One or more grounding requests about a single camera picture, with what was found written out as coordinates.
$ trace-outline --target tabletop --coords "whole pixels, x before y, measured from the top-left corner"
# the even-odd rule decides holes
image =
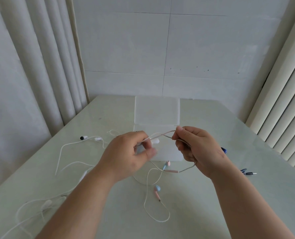
[[[249,176],[249,180],[295,234],[295,170],[219,102],[181,99],[180,107],[180,125],[207,130],[227,149],[228,157],[238,168],[257,173]],[[17,224],[15,214],[21,205],[73,188],[89,168],[76,163],[55,176],[62,145],[80,141],[83,135],[100,136],[109,142],[113,136],[108,131],[125,133],[132,131],[133,126],[134,97],[96,97],[0,186],[0,238]],[[89,140],[67,145],[62,150],[59,170],[74,161],[95,165],[103,151],[102,143]],[[186,161],[172,162],[171,169],[190,165]],[[136,178],[144,183],[150,168],[150,163],[145,164]],[[158,176],[159,171],[151,172],[149,183]],[[129,177],[112,188],[96,238],[230,238],[213,184],[196,167],[180,174],[164,173],[158,185],[162,202],[171,213],[169,221],[159,223],[146,214],[143,208],[146,186]],[[18,215],[20,221],[35,215],[43,203],[26,205]],[[168,216],[151,186],[146,207],[159,220]],[[44,214],[46,221],[55,209]],[[22,225],[35,236],[44,222],[41,216],[36,216]],[[17,227],[5,238],[29,237]]]

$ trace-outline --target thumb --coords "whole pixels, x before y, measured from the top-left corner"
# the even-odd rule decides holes
[[[147,161],[149,161],[152,157],[154,157],[156,155],[156,149],[155,148],[148,148],[146,150],[144,150],[143,152],[135,155],[137,157],[137,165],[139,168],[141,168],[143,166],[143,164],[145,164]]]
[[[182,138],[183,140],[188,142],[190,145],[192,145],[193,141],[195,141],[195,139],[197,138],[196,135],[194,135],[193,133],[185,130],[181,126],[176,127],[176,133],[180,138]]]

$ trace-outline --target white wall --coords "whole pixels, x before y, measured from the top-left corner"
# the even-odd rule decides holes
[[[295,20],[295,0],[74,0],[74,8],[91,98],[213,99],[243,121]]]

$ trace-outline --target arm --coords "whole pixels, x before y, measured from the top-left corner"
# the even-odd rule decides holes
[[[188,142],[191,148],[178,138]],[[184,158],[196,162],[197,168],[212,180],[233,239],[295,238],[208,132],[195,127],[177,127],[172,139],[177,140]]]
[[[147,137],[141,131],[113,139],[99,163],[68,196],[36,239],[94,238],[112,186],[131,176],[156,154],[149,139],[143,143],[146,150],[135,154],[134,146]]]

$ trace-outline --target curtain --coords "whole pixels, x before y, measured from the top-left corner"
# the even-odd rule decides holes
[[[0,184],[88,102],[72,0],[0,0]]]

